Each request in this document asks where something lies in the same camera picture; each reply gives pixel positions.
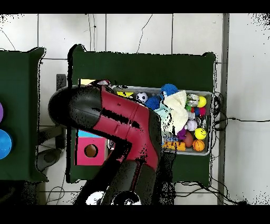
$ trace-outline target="yellow ball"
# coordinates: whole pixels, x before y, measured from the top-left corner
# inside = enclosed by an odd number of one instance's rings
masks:
[[[204,107],[206,105],[206,98],[199,96],[199,103],[197,107]]]
[[[195,130],[195,137],[199,140],[203,140],[206,137],[206,131],[203,128],[197,128]]]

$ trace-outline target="yellow toy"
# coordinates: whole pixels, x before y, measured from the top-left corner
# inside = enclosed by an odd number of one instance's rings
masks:
[[[199,103],[197,107],[204,107],[206,105],[206,98],[203,96],[199,96]]]
[[[199,140],[205,139],[205,137],[206,137],[206,131],[203,128],[201,128],[201,127],[197,128],[195,130],[195,137],[197,139],[199,139]]]
[[[193,149],[195,151],[198,151],[198,152],[204,150],[204,148],[205,148],[205,143],[202,140],[197,140],[196,139],[195,141],[193,141],[192,145],[193,145]]]
[[[186,150],[186,144],[185,142],[165,142],[164,145],[162,145],[162,148],[168,148],[170,150],[179,150],[179,151],[185,151]]]
[[[123,97],[130,97],[133,93],[132,92],[117,92],[117,95],[123,96]]]

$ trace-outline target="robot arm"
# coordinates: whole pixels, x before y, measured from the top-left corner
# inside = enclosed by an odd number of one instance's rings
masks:
[[[101,204],[150,204],[160,160],[159,116],[104,85],[65,87],[49,102],[52,120],[113,140],[114,151],[89,184]]]

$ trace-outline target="red ball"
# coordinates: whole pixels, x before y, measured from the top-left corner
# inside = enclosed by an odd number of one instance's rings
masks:
[[[205,107],[200,107],[199,108],[199,113],[200,113],[201,116],[204,116],[205,113],[206,113],[206,108]]]

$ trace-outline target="soccer ball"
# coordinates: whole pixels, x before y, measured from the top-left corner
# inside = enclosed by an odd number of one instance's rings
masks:
[[[141,102],[145,103],[146,100],[148,100],[148,96],[146,95],[145,92],[140,92],[137,94],[136,100],[140,100]]]

